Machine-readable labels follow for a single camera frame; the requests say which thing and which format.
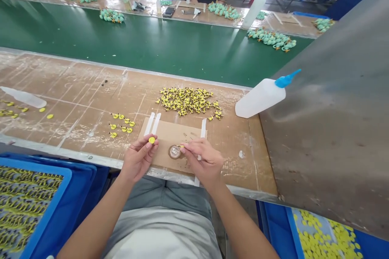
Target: white plastic bottle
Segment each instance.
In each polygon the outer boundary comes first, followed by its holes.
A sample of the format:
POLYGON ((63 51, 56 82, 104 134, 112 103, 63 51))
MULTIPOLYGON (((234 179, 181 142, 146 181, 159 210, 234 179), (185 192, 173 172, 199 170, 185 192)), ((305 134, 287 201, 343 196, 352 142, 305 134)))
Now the white plastic bottle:
POLYGON ((254 0, 252 3, 250 10, 247 12, 247 15, 243 19, 242 28, 249 29, 254 20, 256 19, 258 13, 264 8, 266 0, 254 0))
POLYGON ((249 118, 284 100, 286 96, 285 87, 292 82, 293 77, 300 71, 301 69, 298 69, 296 72, 277 80, 263 79, 236 103, 236 115, 249 118))

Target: metal partition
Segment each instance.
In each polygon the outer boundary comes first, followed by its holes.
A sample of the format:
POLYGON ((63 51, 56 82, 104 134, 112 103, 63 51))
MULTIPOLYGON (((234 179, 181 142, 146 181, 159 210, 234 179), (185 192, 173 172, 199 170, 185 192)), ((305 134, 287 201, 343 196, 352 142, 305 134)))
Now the metal partition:
POLYGON ((274 76, 302 69, 261 114, 285 202, 386 240, 388 20, 389 0, 363 0, 274 76))

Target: gray pants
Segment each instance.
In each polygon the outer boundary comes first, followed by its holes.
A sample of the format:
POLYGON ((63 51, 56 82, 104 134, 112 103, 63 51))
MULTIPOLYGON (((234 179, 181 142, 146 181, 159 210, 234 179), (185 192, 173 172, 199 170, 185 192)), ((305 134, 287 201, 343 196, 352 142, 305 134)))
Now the gray pants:
POLYGON ((135 184, 123 211, 153 206, 191 211, 212 222, 208 193, 204 188, 145 175, 135 184))

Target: black phone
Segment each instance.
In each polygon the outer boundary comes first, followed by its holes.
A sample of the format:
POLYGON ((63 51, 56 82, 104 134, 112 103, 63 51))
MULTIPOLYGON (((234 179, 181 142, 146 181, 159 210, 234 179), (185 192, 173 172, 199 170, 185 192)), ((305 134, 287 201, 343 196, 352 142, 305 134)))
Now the black phone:
POLYGON ((173 7, 166 8, 166 11, 163 14, 163 17, 172 17, 174 11, 175 11, 175 8, 173 8, 173 7))

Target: blue nozzle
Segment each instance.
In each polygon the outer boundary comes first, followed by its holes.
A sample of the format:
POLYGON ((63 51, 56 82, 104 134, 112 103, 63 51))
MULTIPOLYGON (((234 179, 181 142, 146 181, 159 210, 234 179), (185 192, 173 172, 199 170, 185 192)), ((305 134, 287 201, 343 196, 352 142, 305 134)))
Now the blue nozzle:
POLYGON ((282 77, 278 78, 277 80, 274 81, 275 85, 279 88, 285 88, 290 83, 292 83, 293 77, 300 71, 301 71, 301 69, 298 69, 296 72, 294 72, 290 75, 286 75, 286 76, 282 76, 282 77))

